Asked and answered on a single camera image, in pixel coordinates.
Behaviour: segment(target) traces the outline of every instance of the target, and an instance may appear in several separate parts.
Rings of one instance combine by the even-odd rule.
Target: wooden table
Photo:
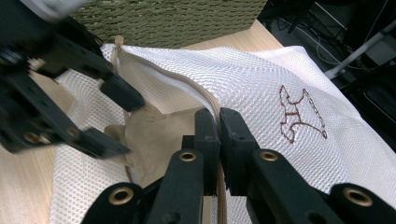
[[[208,40],[183,49],[230,47],[246,51],[279,49],[282,45],[258,22],[246,31]],[[62,95],[59,86],[45,78],[37,83],[64,111],[71,98]],[[0,147],[0,223],[48,223],[54,166],[54,148],[13,155]]]

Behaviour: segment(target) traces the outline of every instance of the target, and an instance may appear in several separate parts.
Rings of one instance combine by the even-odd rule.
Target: white mesh laundry bag
[[[107,57],[111,50],[104,46]],[[303,48],[249,53],[123,46],[118,56],[120,75],[162,113],[204,106],[217,118],[220,106],[237,110],[260,147],[282,153],[311,186],[329,192],[350,182],[396,207],[396,155]],[[69,116],[80,128],[124,124],[122,110],[99,92],[98,81],[69,72],[59,82],[77,99]],[[192,103],[177,98],[186,94]],[[121,181],[127,181],[122,164],[59,147],[50,222],[80,222],[98,194]],[[243,198],[228,195],[227,206],[229,223],[250,222]]]

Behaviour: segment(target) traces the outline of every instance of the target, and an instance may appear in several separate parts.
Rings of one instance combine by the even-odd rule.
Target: woven basket
[[[92,0],[73,17],[105,42],[180,48],[248,29],[266,1]]]

